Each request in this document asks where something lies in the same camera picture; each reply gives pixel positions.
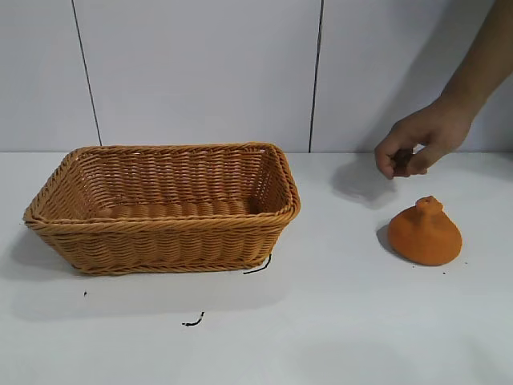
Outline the person's bare right hand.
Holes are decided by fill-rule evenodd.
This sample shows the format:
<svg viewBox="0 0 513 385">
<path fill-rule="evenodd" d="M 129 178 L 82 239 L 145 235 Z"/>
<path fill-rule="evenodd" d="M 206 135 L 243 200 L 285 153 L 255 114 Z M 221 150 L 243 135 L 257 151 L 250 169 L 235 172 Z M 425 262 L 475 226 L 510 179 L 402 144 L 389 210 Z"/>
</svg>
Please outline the person's bare right hand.
<svg viewBox="0 0 513 385">
<path fill-rule="evenodd" d="M 378 170 L 388 179 L 424 175 L 466 139 L 481 104 L 453 95 L 399 120 L 374 149 Z"/>
</svg>

